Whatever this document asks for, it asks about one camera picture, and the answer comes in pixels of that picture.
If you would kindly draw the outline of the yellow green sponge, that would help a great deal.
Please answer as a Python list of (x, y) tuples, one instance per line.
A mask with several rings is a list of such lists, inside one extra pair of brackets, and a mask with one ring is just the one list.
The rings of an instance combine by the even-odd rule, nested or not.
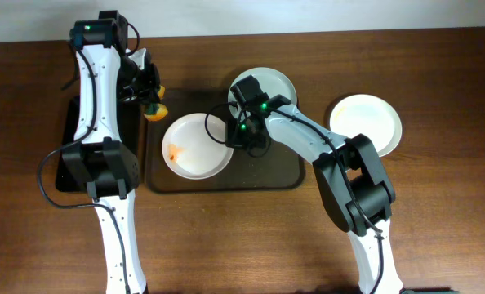
[(146, 110), (144, 111), (144, 117), (149, 122), (160, 121), (167, 116), (168, 109), (164, 104), (161, 103), (161, 100), (164, 97), (165, 91), (166, 91), (166, 88), (164, 86), (160, 86), (156, 95), (157, 101), (151, 102), (147, 106)]

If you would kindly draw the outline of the grey-white plate with sauce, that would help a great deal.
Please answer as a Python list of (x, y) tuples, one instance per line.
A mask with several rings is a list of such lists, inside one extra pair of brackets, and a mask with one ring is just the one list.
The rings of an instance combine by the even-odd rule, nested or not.
[[(256, 67), (248, 69), (239, 74), (234, 79), (230, 87), (234, 86), (237, 82), (240, 82), (248, 76), (253, 76), (253, 78), (255, 78), (259, 82), (260, 89), (264, 93), (266, 93), (270, 99), (275, 97), (276, 95), (284, 96), (288, 98), (291, 101), (291, 105), (294, 105), (296, 107), (296, 110), (299, 111), (296, 89), (290, 79), (285, 74), (281, 73), (276, 69), (271, 69), (267, 67)], [(236, 101), (235, 96), (230, 89), (228, 92), (227, 101)], [(280, 110), (287, 114), (296, 115), (296, 112), (290, 110), (290, 108), (284, 109), (283, 107), (281, 107)], [(234, 118), (237, 118), (241, 111), (241, 106), (229, 106), (229, 111)]]

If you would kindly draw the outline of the white plate with sauce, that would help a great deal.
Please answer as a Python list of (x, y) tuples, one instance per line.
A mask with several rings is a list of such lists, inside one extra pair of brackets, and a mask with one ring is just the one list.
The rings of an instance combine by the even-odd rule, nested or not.
[(178, 176), (203, 180), (227, 167), (234, 150), (227, 147), (225, 123), (205, 113), (187, 114), (178, 118), (162, 138), (162, 158)]

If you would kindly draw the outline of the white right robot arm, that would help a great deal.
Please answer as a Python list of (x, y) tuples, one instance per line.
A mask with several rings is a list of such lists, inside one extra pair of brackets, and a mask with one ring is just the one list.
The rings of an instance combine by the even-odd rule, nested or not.
[(230, 91), (238, 112), (227, 122), (226, 146), (255, 157), (277, 142), (310, 163), (326, 213), (351, 242), (360, 291), (402, 293), (389, 240), (395, 192), (372, 141), (327, 130), (285, 96), (269, 96), (252, 75)]

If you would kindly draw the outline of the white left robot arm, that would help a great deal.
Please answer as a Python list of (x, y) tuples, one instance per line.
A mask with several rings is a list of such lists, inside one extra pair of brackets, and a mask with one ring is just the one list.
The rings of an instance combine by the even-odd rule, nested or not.
[(62, 160), (96, 211), (105, 250), (107, 293), (146, 293), (136, 241), (134, 205), (140, 183), (136, 154), (123, 144), (118, 107), (158, 103), (164, 91), (151, 55), (129, 50), (130, 22), (119, 11), (100, 11), (70, 31), (80, 96), (74, 143)]

